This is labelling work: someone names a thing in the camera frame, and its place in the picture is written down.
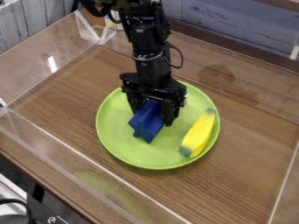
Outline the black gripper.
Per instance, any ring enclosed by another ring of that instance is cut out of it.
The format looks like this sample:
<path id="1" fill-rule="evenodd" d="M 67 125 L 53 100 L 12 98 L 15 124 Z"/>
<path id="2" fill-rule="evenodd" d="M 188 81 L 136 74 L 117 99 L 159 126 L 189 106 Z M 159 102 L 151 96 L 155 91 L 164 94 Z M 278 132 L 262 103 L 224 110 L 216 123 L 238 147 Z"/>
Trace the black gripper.
<path id="1" fill-rule="evenodd" d="M 125 93 L 127 101 L 133 113 L 136 113 L 147 102 L 143 91 L 155 89 L 176 89 L 183 85 L 172 77 L 172 69 L 168 57 L 159 56 L 149 59 L 135 58 L 136 71 L 119 75 L 123 81 L 121 90 Z M 167 127 L 173 124 L 180 108 L 184 106 L 184 99 L 167 99 L 161 103 L 161 118 Z"/>

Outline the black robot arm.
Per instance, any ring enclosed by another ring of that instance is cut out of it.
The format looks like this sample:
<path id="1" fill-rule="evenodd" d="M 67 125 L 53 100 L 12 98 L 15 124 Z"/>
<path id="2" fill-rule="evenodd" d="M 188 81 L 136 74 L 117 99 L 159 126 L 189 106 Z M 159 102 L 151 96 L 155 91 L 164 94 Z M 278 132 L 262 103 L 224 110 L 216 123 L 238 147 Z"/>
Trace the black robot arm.
<path id="1" fill-rule="evenodd" d="M 129 107 L 136 112 L 151 99 L 161 103 L 160 117 L 172 125 L 185 103 L 187 87 L 172 77 L 169 23 L 160 0 L 79 0 L 88 13 L 123 25 L 136 71 L 119 75 Z"/>

